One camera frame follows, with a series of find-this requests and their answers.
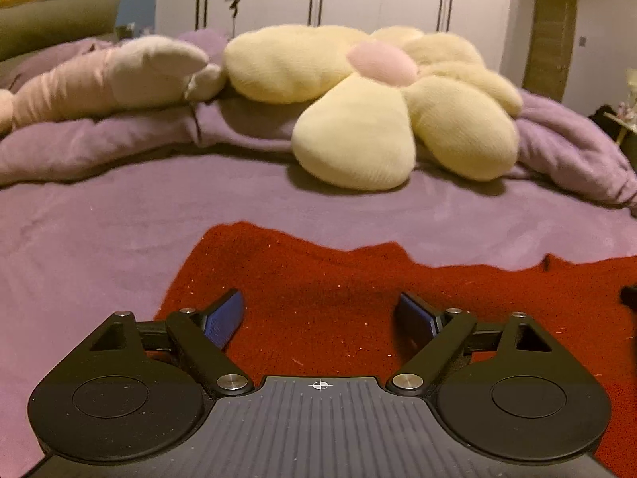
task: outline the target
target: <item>purple bed sheet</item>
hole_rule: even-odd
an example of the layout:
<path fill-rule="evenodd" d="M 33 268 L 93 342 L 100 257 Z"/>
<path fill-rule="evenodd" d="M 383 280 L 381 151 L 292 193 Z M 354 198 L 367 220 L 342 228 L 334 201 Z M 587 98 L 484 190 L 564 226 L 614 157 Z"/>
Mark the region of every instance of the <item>purple bed sheet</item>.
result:
<path fill-rule="evenodd" d="M 626 208 L 528 180 L 471 185 L 432 168 L 367 195 L 323 185 L 296 164 L 219 153 L 11 186 L 0 191 L 2 478 L 41 457 L 26 415 L 38 381 L 114 310 L 151 319 L 204 232 L 240 220 L 338 249 L 395 241 L 431 266 L 637 254 Z"/>

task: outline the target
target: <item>triangular cutout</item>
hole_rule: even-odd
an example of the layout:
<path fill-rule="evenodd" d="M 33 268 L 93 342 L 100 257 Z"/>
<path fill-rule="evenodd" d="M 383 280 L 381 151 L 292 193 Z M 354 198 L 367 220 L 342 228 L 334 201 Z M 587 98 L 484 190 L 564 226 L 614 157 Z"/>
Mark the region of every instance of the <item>triangular cutout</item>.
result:
<path fill-rule="evenodd" d="M 539 337 L 539 334 L 537 334 L 530 325 L 520 326 L 520 337 L 518 338 L 515 348 L 519 351 L 533 351 L 536 353 L 551 352 L 551 347 L 547 345 L 546 341 Z"/>
<path fill-rule="evenodd" d="M 91 351 L 117 351 L 126 347 L 126 336 L 123 331 L 123 324 L 115 323 L 111 325 L 101 338 L 90 348 Z"/>

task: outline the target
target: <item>silver bolt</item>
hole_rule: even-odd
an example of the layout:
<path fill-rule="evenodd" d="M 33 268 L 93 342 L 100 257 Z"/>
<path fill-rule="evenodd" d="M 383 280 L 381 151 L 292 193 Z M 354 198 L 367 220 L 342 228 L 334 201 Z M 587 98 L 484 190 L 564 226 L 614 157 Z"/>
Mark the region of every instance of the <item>silver bolt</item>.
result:
<path fill-rule="evenodd" d="M 248 384 L 248 380 L 243 375 L 237 373 L 227 373 L 217 379 L 217 386 L 224 390 L 240 390 Z"/>
<path fill-rule="evenodd" d="M 394 383 L 394 386 L 397 388 L 403 390 L 415 390 L 416 388 L 420 388 L 424 381 L 419 375 L 415 375 L 414 373 L 399 373 L 394 376 L 392 383 Z"/>

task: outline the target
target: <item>circular black cover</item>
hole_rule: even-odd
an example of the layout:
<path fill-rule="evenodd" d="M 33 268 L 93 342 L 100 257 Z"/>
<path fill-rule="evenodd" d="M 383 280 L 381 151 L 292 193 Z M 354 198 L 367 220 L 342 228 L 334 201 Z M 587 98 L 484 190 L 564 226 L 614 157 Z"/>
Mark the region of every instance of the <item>circular black cover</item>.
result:
<path fill-rule="evenodd" d="M 200 386 L 177 367 L 95 363 L 102 375 L 61 368 L 31 394 L 29 419 L 45 448 L 89 462 L 140 458 L 179 441 L 203 413 Z"/>
<path fill-rule="evenodd" d="M 451 374 L 436 400 L 443 422 L 508 460 L 539 463 L 590 450 L 608 423 L 608 397 L 584 369 L 552 366 L 543 356 L 496 356 Z"/>

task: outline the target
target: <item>red fabric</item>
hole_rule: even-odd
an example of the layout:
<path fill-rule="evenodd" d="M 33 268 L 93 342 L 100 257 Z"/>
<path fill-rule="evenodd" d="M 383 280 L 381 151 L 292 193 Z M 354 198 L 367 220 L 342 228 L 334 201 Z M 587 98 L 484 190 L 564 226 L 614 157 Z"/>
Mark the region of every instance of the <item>red fabric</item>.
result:
<path fill-rule="evenodd" d="M 637 282 L 637 257 L 575 265 L 551 255 L 536 268 L 428 268 L 397 244 L 351 252 L 319 247 L 247 223 L 212 228 L 168 290 L 157 318 L 243 292 L 246 314 L 228 356 L 256 383 L 263 375 L 377 375 L 413 355 L 393 332 L 402 290 L 482 321 L 515 310 L 538 320 L 592 372 L 613 404 L 597 457 L 622 478 L 637 461 L 635 319 L 619 303 Z"/>

